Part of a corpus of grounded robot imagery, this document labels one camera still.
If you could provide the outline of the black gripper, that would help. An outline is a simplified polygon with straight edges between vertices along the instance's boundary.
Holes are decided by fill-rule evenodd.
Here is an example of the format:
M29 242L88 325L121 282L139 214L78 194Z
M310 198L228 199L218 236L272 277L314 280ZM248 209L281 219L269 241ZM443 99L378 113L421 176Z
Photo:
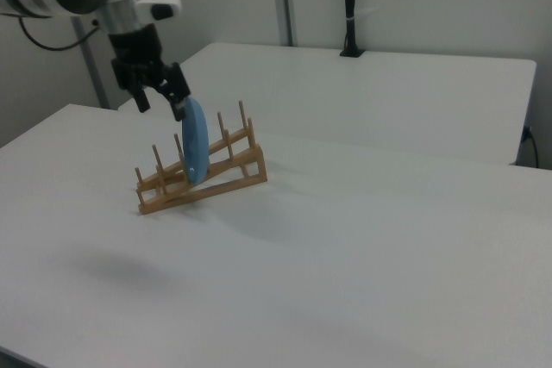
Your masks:
M126 34L109 34L116 57L111 66L118 87L133 97L137 109L144 113L150 104L143 85L155 88L170 104L174 119L185 118L185 99L191 94L178 63L165 65L156 27L146 27Z

